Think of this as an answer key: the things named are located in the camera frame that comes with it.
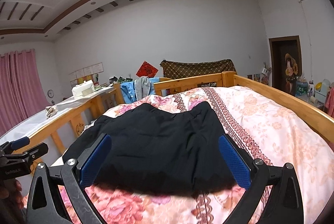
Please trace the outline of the person left hand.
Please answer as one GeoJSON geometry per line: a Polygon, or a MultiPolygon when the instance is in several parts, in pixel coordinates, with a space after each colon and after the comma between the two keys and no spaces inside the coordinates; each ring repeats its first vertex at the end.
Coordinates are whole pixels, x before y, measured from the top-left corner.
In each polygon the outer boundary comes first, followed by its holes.
{"type": "Polygon", "coordinates": [[[8,183],[1,181],[1,199],[7,198],[11,199],[19,209],[24,207],[22,185],[17,179],[9,180],[8,183]]]}

